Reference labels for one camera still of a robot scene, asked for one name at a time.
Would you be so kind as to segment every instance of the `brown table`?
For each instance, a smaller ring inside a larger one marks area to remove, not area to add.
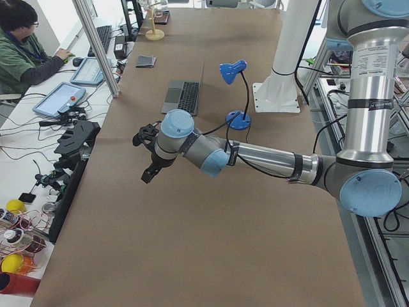
[[[197,79],[206,60],[197,127],[243,109],[245,86],[218,65],[245,59],[263,82],[281,28],[274,10],[172,9],[166,37],[139,36],[98,135],[32,307],[364,306],[335,201],[235,167],[208,178],[183,158],[151,184],[150,153],[132,146],[139,127],[162,119],[171,79]],[[139,54],[155,68],[135,68]],[[311,153],[315,132],[300,114],[256,114],[249,143]],[[245,141],[246,131],[231,132]]]

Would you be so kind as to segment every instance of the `yellow bottle cap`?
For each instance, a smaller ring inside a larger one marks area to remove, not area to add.
[[[23,264],[23,255],[11,254],[7,255],[1,262],[1,270],[3,272],[17,273]]]
[[[10,212],[19,214],[26,211],[26,206],[21,200],[10,200],[6,205],[6,209]]]

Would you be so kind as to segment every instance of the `person's hand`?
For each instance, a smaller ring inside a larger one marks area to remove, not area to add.
[[[65,59],[67,59],[71,55],[72,55],[72,53],[70,51],[68,51],[66,49],[62,49],[62,48],[58,49],[58,51],[56,53],[56,56],[59,57],[60,59],[62,59],[63,61]]]

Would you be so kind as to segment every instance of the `black hair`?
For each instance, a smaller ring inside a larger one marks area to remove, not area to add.
[[[23,0],[0,0],[0,28],[3,31],[29,28],[37,20],[34,8]]]

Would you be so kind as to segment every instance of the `blue desk lamp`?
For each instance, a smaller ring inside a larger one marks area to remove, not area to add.
[[[245,70],[246,68],[247,63],[243,59],[237,61],[234,64],[225,63],[220,64],[219,66],[220,73],[222,74],[222,77],[227,84],[232,84],[236,79],[236,75],[241,74],[245,83],[245,87],[247,89],[247,104],[245,106],[244,112],[236,110],[231,111],[226,115],[226,122],[230,123],[229,126],[235,130],[244,130],[251,124],[250,115],[247,114],[247,108],[249,107],[249,85],[247,84],[247,81],[245,80],[245,77],[243,75],[243,70]]]

